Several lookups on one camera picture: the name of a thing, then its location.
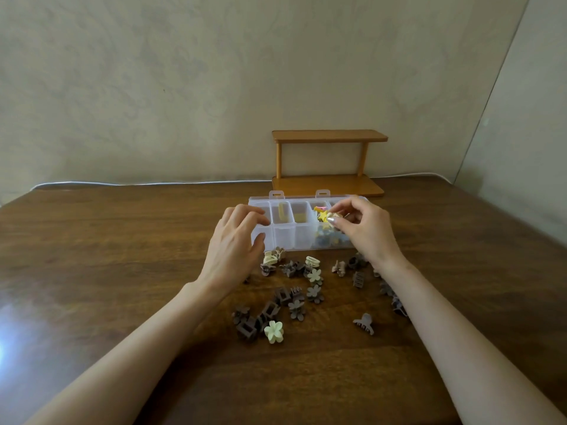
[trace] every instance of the person's left hand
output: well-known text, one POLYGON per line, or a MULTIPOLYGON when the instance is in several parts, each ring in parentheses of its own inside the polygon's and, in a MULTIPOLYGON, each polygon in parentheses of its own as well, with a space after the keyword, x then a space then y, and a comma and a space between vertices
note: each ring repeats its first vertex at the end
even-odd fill
POLYGON ((196 282, 214 291, 220 299, 244 282, 264 253, 265 234, 258 234, 254 244, 251 242, 252 230, 257 224, 270 224, 259 207, 239 204, 227 208, 216 224, 196 282))

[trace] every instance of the hand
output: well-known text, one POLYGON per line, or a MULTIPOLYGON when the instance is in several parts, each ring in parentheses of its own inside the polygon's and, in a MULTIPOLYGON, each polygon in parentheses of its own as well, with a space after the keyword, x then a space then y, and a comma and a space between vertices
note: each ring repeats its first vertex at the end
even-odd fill
POLYGON ((243 204, 227 208, 216 224, 197 283, 218 294, 219 300, 244 282, 258 265, 264 253, 265 234, 258 234, 251 244, 250 236, 257 224, 270 224, 264 210, 243 204))
POLYGON ((354 247, 369 260, 373 268, 380 271, 390 263, 405 260, 386 210, 362 198, 349 197, 336 203, 329 212, 344 216, 327 220, 349 236, 354 247))

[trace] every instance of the person's left arm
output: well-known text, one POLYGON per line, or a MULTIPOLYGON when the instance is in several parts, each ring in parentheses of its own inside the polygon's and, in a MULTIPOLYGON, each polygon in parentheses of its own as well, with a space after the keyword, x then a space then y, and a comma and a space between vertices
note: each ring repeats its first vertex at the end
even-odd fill
POLYGON ((264 235, 251 245, 258 207, 226 209, 209 243, 201 275, 156 314, 81 374, 27 425, 125 425, 136 419, 181 346, 209 312, 250 274, 264 251, 264 235))

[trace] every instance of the person's right arm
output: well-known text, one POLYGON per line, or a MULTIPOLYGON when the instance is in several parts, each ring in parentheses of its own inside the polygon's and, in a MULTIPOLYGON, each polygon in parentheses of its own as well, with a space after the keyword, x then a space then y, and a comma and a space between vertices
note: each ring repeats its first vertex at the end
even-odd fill
POLYGON ((567 424, 567 418, 403 256, 388 212, 358 197, 330 222, 400 297, 465 424, 567 424))

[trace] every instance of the forearm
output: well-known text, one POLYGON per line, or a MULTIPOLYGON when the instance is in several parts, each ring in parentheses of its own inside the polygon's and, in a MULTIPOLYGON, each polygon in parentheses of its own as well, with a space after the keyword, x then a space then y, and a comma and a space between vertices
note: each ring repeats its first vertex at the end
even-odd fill
POLYGON ((565 424, 561 412, 407 261, 383 274, 464 423, 565 424))
POLYGON ((183 342, 219 300, 201 284, 186 285, 27 424, 131 424, 183 342))

